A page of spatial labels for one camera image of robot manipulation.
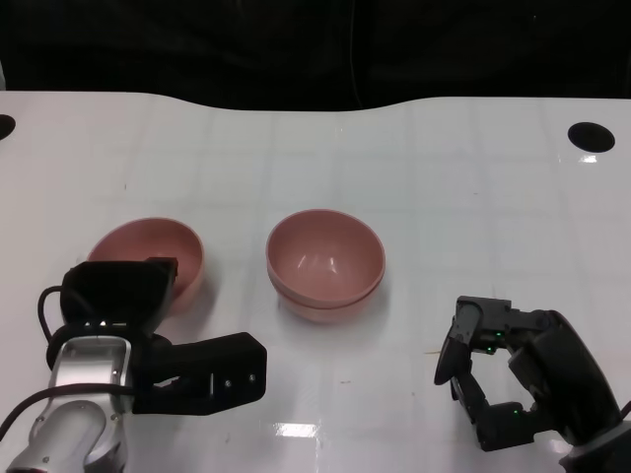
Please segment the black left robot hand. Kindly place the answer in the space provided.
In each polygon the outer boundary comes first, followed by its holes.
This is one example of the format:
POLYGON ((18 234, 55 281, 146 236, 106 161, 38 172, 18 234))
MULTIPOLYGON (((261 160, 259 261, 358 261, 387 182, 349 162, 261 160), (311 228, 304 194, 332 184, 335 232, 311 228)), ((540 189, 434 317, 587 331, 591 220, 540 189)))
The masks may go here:
POLYGON ((63 320, 150 335, 170 310, 177 269, 177 261, 170 257, 81 263, 61 283, 63 320))

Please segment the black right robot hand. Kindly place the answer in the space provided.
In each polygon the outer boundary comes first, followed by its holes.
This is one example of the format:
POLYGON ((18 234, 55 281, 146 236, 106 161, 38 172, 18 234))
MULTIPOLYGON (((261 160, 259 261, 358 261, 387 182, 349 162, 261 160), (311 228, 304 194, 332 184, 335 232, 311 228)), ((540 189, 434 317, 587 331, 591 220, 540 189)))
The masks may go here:
POLYGON ((450 385, 485 451, 531 443, 548 431, 584 445, 623 421, 595 358, 552 309, 521 311, 507 300, 459 297, 434 382, 450 385), (509 353, 510 371, 531 395, 529 410, 518 402, 490 404, 473 376, 472 355, 499 350, 509 353))

